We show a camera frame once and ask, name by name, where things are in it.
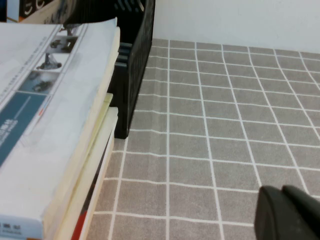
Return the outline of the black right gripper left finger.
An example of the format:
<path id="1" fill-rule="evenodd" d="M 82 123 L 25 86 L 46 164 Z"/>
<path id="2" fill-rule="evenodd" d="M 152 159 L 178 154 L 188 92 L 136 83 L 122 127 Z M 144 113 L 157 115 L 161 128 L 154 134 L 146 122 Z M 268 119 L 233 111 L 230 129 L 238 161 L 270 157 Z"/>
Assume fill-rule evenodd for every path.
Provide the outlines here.
<path id="1" fill-rule="evenodd" d="M 282 189 L 259 189 L 254 219 L 258 240 L 318 240 L 320 224 L 308 224 Z"/>

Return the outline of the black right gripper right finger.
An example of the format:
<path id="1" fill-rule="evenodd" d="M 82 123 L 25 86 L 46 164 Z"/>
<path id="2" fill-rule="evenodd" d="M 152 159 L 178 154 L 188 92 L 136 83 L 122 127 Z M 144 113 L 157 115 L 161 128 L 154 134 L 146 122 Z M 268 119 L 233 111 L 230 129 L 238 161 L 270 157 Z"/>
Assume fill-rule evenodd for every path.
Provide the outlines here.
<path id="1" fill-rule="evenodd" d="M 293 185 L 284 185 L 282 192 L 294 204 L 308 224 L 320 223 L 320 202 Z"/>

